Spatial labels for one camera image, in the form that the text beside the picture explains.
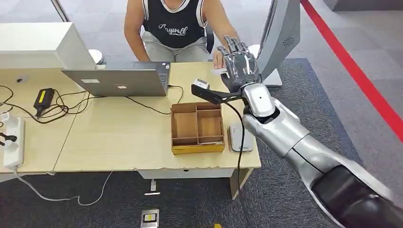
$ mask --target monitor stand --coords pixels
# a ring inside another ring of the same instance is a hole
[[[255,58],[258,57],[260,45],[255,44],[252,46],[248,47],[249,51],[255,56]],[[281,81],[280,74],[278,73],[277,69],[274,69],[273,72],[263,81],[263,84],[265,84],[267,87],[279,87],[283,85],[283,82]]]

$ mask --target wooden desk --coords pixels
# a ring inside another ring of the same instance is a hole
[[[16,80],[21,76],[24,80],[17,83]],[[8,103],[22,106],[32,114],[36,113],[33,104],[40,89],[51,87],[57,89],[61,94],[80,91],[78,86],[57,68],[0,69],[0,85],[8,86],[14,92],[13,98]],[[6,88],[0,87],[0,101],[4,101],[9,95],[10,92]],[[83,96],[84,94],[69,95],[63,97],[63,100],[68,106],[74,106],[83,99]],[[8,105],[3,105],[0,107],[0,113],[8,109]],[[14,107],[11,113],[15,116],[24,117],[26,124],[24,163],[18,171],[53,171],[75,115],[66,115],[54,122],[39,124],[30,117],[28,118],[29,115],[18,108]],[[0,173],[10,172],[3,168],[2,164],[3,147],[0,147]]]
[[[182,86],[182,102],[203,101],[191,94],[196,78],[211,84],[211,89],[226,91],[219,76],[210,73],[212,63],[175,63],[171,65],[170,84]],[[167,97],[135,100],[162,112],[180,98],[179,88],[169,89]],[[76,116],[54,171],[139,171],[145,178],[231,177],[231,192],[237,196],[236,176],[239,154],[229,149],[226,129],[239,123],[233,110],[223,105],[226,148],[222,153],[173,155],[171,119],[127,98],[92,99],[91,106]],[[242,110],[241,101],[232,103]],[[242,185],[253,168],[260,167],[256,142],[254,150],[241,160]]]

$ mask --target silver robotic arm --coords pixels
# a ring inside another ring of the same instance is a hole
[[[327,148],[309,135],[299,118],[261,84],[255,57],[243,43],[226,37],[229,50],[220,47],[228,75],[221,79],[231,93],[209,90],[196,80],[192,93],[219,104],[242,99],[243,124],[301,177],[320,211],[340,227],[403,227],[403,210],[392,192],[355,161]]]

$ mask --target robot finger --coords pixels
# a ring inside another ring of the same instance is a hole
[[[238,51],[245,51],[245,47],[242,45],[242,42],[239,42],[237,39],[232,38],[237,46]]]
[[[224,64],[225,67],[227,68],[227,78],[230,78],[230,75],[233,75],[233,69],[234,69],[234,65],[232,60],[230,59],[230,56],[224,56]]]
[[[240,46],[241,46],[241,51],[249,52],[249,49],[244,42],[240,42]]]
[[[231,52],[231,53],[238,51],[237,46],[236,46],[236,44],[235,44],[233,38],[231,38],[231,37],[225,35],[225,36],[224,36],[224,39],[225,39],[225,41],[228,43],[228,48],[230,49],[230,52]]]
[[[223,56],[229,55],[227,49],[225,47],[223,47],[223,46],[217,47],[217,50],[219,50],[222,53]]]

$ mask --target gray shorts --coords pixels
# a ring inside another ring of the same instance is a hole
[[[207,38],[202,37],[196,42],[183,47],[172,48],[162,44],[150,32],[144,32],[143,42],[145,50],[151,61],[169,61],[176,63],[183,62],[207,62],[209,59],[209,52],[207,51]]]

